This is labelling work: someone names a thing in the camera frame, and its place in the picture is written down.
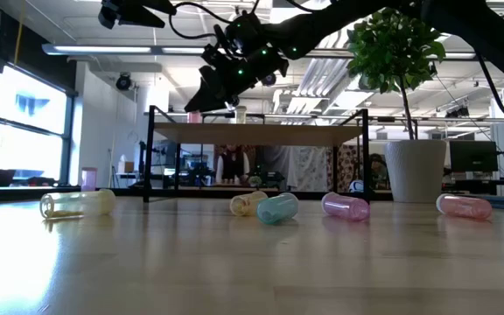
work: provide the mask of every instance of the plant stem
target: plant stem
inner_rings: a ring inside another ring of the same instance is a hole
[[[403,98],[403,110],[406,112],[406,119],[408,120],[408,133],[409,140],[413,140],[413,129],[411,128],[411,113],[410,113],[410,105],[408,104],[408,96],[406,95],[406,88],[403,85],[404,77],[400,76],[400,89],[402,90],[402,98]]]

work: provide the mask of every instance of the window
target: window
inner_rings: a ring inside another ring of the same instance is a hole
[[[62,141],[0,124],[0,169],[16,170],[14,179],[60,179]]]
[[[0,118],[62,134],[67,96],[6,66],[0,74]]]
[[[386,132],[377,132],[376,133],[376,140],[388,140],[389,139],[389,134]]]
[[[0,169],[14,179],[67,180],[71,98],[14,68],[0,74]]]

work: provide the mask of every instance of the plastic tube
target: plastic tube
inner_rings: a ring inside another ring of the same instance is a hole
[[[364,221],[371,215],[370,206],[363,199],[330,192],[322,198],[322,209],[329,215],[348,221]]]
[[[277,224],[292,219],[298,213],[298,199],[294,194],[285,192],[260,201],[256,213],[262,223]]]
[[[258,203],[267,198],[268,195],[261,191],[236,196],[231,199],[231,212],[236,216],[256,215]]]
[[[444,193],[437,198],[437,209],[442,214],[485,220],[493,209],[487,200],[468,198]]]
[[[98,192],[47,193],[40,200],[40,214],[45,219],[109,214],[116,196],[108,189]]]

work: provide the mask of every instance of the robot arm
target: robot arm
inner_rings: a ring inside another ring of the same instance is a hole
[[[464,3],[423,0],[421,6],[412,7],[401,1],[339,0],[315,13],[292,17],[281,24],[264,24],[262,28],[271,44],[278,46],[286,58],[295,60],[304,57],[325,36],[388,6],[420,18],[441,32],[460,36],[504,73],[504,18],[487,7],[484,0]]]
[[[254,13],[243,12],[223,32],[215,26],[218,44],[206,46],[198,93],[185,107],[186,111],[208,111],[236,105],[238,95],[261,81],[275,83],[273,72],[285,76],[287,59],[303,58],[326,36],[380,9],[390,7],[441,32],[460,36],[477,53],[483,55],[504,73],[504,19],[487,7],[485,0],[334,0],[323,10],[300,14],[281,24],[260,24]],[[156,16],[143,14],[147,6],[169,15],[176,8],[168,0],[103,0],[101,23],[108,28],[120,23],[162,27]],[[219,52],[223,47],[225,54]]]

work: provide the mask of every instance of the shelf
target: shelf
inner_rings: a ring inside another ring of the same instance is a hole
[[[155,131],[177,144],[339,146],[362,134],[354,126],[156,122]]]

